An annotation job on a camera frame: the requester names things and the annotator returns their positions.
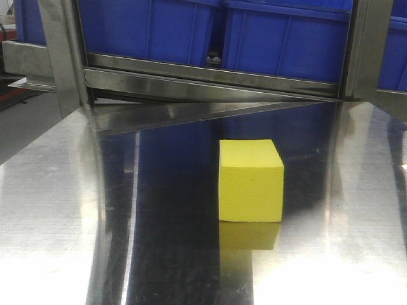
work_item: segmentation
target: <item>yellow foam cube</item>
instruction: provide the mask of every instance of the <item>yellow foam cube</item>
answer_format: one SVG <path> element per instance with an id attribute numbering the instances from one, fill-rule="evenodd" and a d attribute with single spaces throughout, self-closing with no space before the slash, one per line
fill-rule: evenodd
<path id="1" fill-rule="evenodd" d="M 219 219 L 279 222 L 284 165 L 271 140 L 221 140 Z"/>

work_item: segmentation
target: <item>metal surface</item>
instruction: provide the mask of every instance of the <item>metal surface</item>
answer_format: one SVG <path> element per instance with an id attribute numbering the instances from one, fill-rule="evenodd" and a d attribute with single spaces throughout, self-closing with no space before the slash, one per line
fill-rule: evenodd
<path id="1" fill-rule="evenodd" d="M 85 304 L 103 193 L 87 124 L 78 110 L 0 166 L 0 304 Z"/>
<path id="2" fill-rule="evenodd" d="M 14 83 L 10 84 L 9 86 L 45 92 L 57 91 L 55 89 L 55 83 L 53 82 L 52 78 L 39 78 L 34 76 L 22 78 L 19 81 L 15 81 Z"/>
<path id="3" fill-rule="evenodd" d="M 150 76 L 107 69 L 85 68 L 86 85 L 91 88 L 160 97 L 167 101 L 191 102 L 312 102 L 335 101 L 332 98 L 244 89 L 176 78 Z"/>
<path id="4" fill-rule="evenodd" d="M 303 118 L 331 105 L 303 107 Z M 258 132 L 287 128 L 274 138 L 283 221 L 242 245 L 217 219 L 217 141 L 230 121 L 129 132 L 143 123 L 120 107 L 112 119 L 78 110 L 0 166 L 1 304 L 405 303 L 406 125 L 369 103 L 301 129 L 300 108 L 265 112 L 277 125 L 236 117 Z M 100 114 L 111 129 L 122 115 L 123 132 L 97 131 Z M 305 150 L 303 130 L 315 131 Z"/>
<path id="5" fill-rule="evenodd" d="M 372 103 L 400 121 L 407 122 L 407 92 L 377 90 Z"/>
<path id="6" fill-rule="evenodd" d="M 375 101 L 393 0 L 354 1 L 341 98 Z"/>
<path id="7" fill-rule="evenodd" d="M 72 1 L 39 0 L 41 19 L 62 117 L 88 102 L 83 81 L 78 27 L 75 26 Z"/>
<path id="8" fill-rule="evenodd" d="M 47 47 L 16 41 L 3 41 L 2 46 L 6 72 L 53 77 Z"/>
<path id="9" fill-rule="evenodd" d="M 313 104 L 318 102 L 103 105 L 88 111 L 94 130 L 113 134 Z"/>
<path id="10" fill-rule="evenodd" d="M 88 53 L 89 65 L 106 69 L 168 76 L 173 78 L 207 81 L 211 83 L 258 88 L 303 95 L 315 95 L 329 98 L 338 96 L 338 85 L 301 79 L 289 79 L 279 76 L 251 74 L 247 72 L 226 71 L 220 69 L 190 67 L 164 62 L 152 62 L 134 58 L 117 57 Z"/>

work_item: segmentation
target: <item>metal bar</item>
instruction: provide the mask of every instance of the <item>metal bar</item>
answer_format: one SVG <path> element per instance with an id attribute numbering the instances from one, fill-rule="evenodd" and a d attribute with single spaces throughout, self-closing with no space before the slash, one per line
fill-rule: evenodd
<path id="1" fill-rule="evenodd" d="M 55 86 L 62 117 L 75 111 L 87 96 L 85 82 L 80 79 L 78 63 L 81 51 L 75 42 L 78 28 L 69 23 L 72 3 L 65 0 L 38 0 L 44 32 L 50 55 Z"/>
<path id="2" fill-rule="evenodd" d="M 337 101 L 333 98 L 243 89 L 184 79 L 149 76 L 107 69 L 84 69 L 87 86 L 184 102 L 304 102 Z"/>
<path id="3" fill-rule="evenodd" d="M 140 72 L 197 81 L 208 81 L 211 83 L 244 86 L 248 88 L 316 95 L 329 98 L 335 98 L 338 95 L 338 85 L 334 83 L 192 67 L 96 53 L 88 53 L 88 63 L 92 67 Z"/>
<path id="4" fill-rule="evenodd" d="M 88 116 L 93 119 L 94 130 L 114 134 L 318 103 L 320 102 L 104 105 L 88 109 Z"/>
<path id="5" fill-rule="evenodd" d="M 400 121 L 407 122 L 407 92 L 377 90 L 372 104 Z"/>
<path id="6" fill-rule="evenodd" d="M 15 87 L 15 88 L 24 88 L 24 89 L 30 89 L 30 90 L 38 90 L 38 91 L 45 91 L 45 92 L 56 92 L 57 90 L 55 89 L 55 84 L 53 83 L 53 79 L 50 78 L 48 79 L 49 82 L 45 82 L 45 78 L 41 79 L 36 79 L 35 77 L 27 77 L 20 79 L 19 81 L 16 81 L 12 84 L 10 84 L 10 87 Z"/>
<path id="7" fill-rule="evenodd" d="M 340 99 L 375 99 L 392 4 L 393 0 L 354 1 Z"/>
<path id="8" fill-rule="evenodd" d="M 82 24 L 78 7 L 78 0 L 63 0 L 65 17 L 68 26 L 69 42 L 71 44 L 71 52 L 76 79 L 79 86 L 79 95 L 82 104 L 93 102 L 93 93 L 86 88 L 85 77 L 83 75 L 83 67 L 88 65 L 85 50 L 85 40 L 82 33 Z"/>
<path id="9" fill-rule="evenodd" d="M 46 46 L 3 41 L 4 68 L 8 73 L 52 78 L 50 56 Z"/>

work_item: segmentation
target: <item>reflective metal sheet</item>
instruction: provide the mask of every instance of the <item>reflective metal sheet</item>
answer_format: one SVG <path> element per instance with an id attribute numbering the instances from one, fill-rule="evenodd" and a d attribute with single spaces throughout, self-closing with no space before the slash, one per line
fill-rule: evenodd
<path id="1" fill-rule="evenodd" d="M 86 133 L 75 112 L 1 167 L 1 303 L 61 302 L 74 288 L 62 303 L 87 291 L 87 304 L 404 304 L 406 127 L 368 103 L 334 117 L 327 103 L 148 130 L 127 116 L 123 132 Z M 217 142 L 254 137 L 273 138 L 286 164 L 283 221 L 224 226 Z"/>

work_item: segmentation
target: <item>metal frame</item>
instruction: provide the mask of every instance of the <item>metal frame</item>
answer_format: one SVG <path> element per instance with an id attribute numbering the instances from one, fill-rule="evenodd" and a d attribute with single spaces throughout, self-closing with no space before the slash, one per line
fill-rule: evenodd
<path id="1" fill-rule="evenodd" d="M 63 116 L 81 104 L 91 103 L 92 89 L 124 99 L 142 97 L 171 102 L 364 100 L 388 111 L 407 101 L 407 93 L 377 88 L 393 0 L 354 0 L 340 84 L 86 53 L 77 1 L 38 1 L 47 47 L 3 43 L 6 70 L 31 76 L 19 86 L 38 88 L 41 82 L 30 79 L 50 77 L 51 65 Z M 23 50 L 25 56 L 16 49 Z M 50 85 L 45 84 L 44 90 L 49 90 Z"/>

